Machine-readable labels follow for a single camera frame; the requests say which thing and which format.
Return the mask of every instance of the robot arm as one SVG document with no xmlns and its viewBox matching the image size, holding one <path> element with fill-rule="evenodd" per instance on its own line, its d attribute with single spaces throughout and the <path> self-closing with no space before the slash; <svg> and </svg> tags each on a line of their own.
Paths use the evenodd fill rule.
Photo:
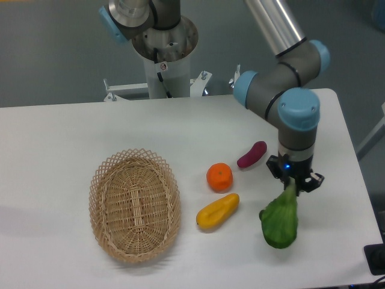
<svg viewBox="0 0 385 289">
<path fill-rule="evenodd" d="M 312 191 L 324 180 L 312 170 L 319 100 L 310 90 L 300 87 L 327 68 L 329 52 L 321 42 L 306 39 L 285 1 L 244 2 L 276 55 L 278 65 L 267 75 L 243 73 L 235 83 L 234 97 L 278 129 L 278 156 L 271 156 L 267 162 L 274 177 L 285 185 L 294 178 L 298 194 Z M 182 22 L 180 0 L 109 0 L 100 14 L 110 27 L 112 22 L 117 38 L 129 40 L 151 30 L 154 33 L 149 36 L 151 41 L 146 40 L 148 54 L 156 48 L 158 53 L 162 52 L 161 59 L 179 59 L 167 59 L 167 56 L 173 55 L 170 51 L 173 52 L 176 45 L 185 44 L 186 33 L 172 32 Z"/>
<path fill-rule="evenodd" d="M 303 85 L 323 72 L 330 61 L 327 48 L 308 41 L 286 3 L 280 0 L 245 0 L 278 64 L 267 75 L 243 73 L 234 96 L 279 132 L 278 156 L 267 165 L 275 178 L 288 184 L 294 178 L 299 191 L 318 188 L 324 177 L 313 173 L 312 158 L 319 122 L 319 100 Z"/>
<path fill-rule="evenodd" d="M 149 28 L 174 28 L 180 22 L 180 0 L 109 0 L 99 13 L 116 39 L 124 42 Z"/>
</svg>

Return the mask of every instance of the cable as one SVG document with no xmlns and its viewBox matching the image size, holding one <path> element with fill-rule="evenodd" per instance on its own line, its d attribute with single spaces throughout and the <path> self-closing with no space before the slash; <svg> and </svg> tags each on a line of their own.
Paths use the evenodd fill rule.
<svg viewBox="0 0 385 289">
<path fill-rule="evenodd" d="M 154 64 L 158 64 L 159 63 L 159 61 L 158 61 L 158 49 L 156 49 L 156 48 L 154 48 L 153 58 L 154 58 Z M 162 73 L 161 72 L 157 72 L 156 74 L 158 76 L 159 81 L 163 85 L 163 88 L 164 88 L 164 91 L 166 92 L 167 98 L 173 98 L 173 96 L 171 95 L 169 89 L 167 88 L 166 83 L 163 80 Z"/>
<path fill-rule="evenodd" d="M 382 276 L 381 278 L 378 278 L 376 281 L 374 281 L 374 282 L 371 284 L 370 288 L 371 288 L 371 289 L 377 288 L 377 284 L 380 283 L 380 282 L 381 282 L 382 280 L 384 280 L 384 279 L 385 279 L 385 276 Z"/>
</svg>

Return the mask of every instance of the blue joint cap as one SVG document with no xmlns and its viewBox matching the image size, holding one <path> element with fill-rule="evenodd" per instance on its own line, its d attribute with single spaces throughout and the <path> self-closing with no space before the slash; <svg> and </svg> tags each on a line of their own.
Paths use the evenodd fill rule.
<svg viewBox="0 0 385 289">
<path fill-rule="evenodd" d="M 280 97 L 278 115 L 291 129 L 310 131 L 319 122 L 319 99 L 309 89 L 289 89 Z"/>
<path fill-rule="evenodd" d="M 321 74 L 329 67 L 330 64 L 329 49 L 327 49 L 327 47 L 323 45 L 319 40 L 311 40 L 309 42 L 318 50 L 319 56 L 321 58 L 321 68 L 318 74 Z"/>
<path fill-rule="evenodd" d="M 105 7 L 99 9 L 99 15 L 102 19 L 104 26 L 108 29 L 108 32 L 113 36 L 116 42 L 125 43 L 127 39 L 124 37 L 122 32 L 117 28 L 114 21 L 111 19 L 111 16 L 108 14 Z"/>
<path fill-rule="evenodd" d="M 233 95 L 235 99 L 244 107 L 246 107 L 246 97 L 248 88 L 254 76 L 256 76 L 257 74 L 258 72 L 255 71 L 246 71 L 242 73 L 242 75 L 234 83 Z"/>
</svg>

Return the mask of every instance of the screw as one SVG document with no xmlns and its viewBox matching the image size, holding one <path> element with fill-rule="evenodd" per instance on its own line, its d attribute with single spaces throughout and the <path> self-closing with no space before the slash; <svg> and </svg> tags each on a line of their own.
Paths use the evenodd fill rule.
<svg viewBox="0 0 385 289">
<path fill-rule="evenodd" d="M 203 93 L 202 93 L 202 96 L 207 96 L 209 95 L 209 91 L 207 90 L 207 88 L 205 87 L 205 89 L 203 90 Z"/>
<path fill-rule="evenodd" d="M 202 80 L 206 80 L 206 76 L 208 75 L 207 71 L 202 71 L 201 73 L 201 76 L 202 76 Z"/>
<path fill-rule="evenodd" d="M 231 78 L 231 79 L 229 80 L 229 87 L 230 87 L 231 89 L 234 89 L 234 84 L 235 84 L 234 78 Z"/>
</svg>

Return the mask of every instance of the white table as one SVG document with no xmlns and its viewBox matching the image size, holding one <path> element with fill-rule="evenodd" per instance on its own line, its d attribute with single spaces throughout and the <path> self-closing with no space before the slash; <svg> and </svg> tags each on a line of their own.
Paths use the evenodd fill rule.
<svg viewBox="0 0 385 289">
<path fill-rule="evenodd" d="M 0 109 L 0 288 L 309 288 L 371 282 L 363 246 L 381 236 L 335 93 L 321 100 L 313 168 L 321 188 L 298 198 L 299 227 L 287 249 L 263 239 L 259 211 L 282 192 L 265 161 L 277 130 L 232 96 Z M 258 140 L 268 153 L 251 169 L 237 159 Z M 176 176 L 182 223 L 156 261 L 118 263 L 94 239 L 89 186 L 107 157 L 146 148 Z M 222 197 L 205 174 L 225 162 L 238 211 L 210 234 L 195 217 Z"/>
</svg>

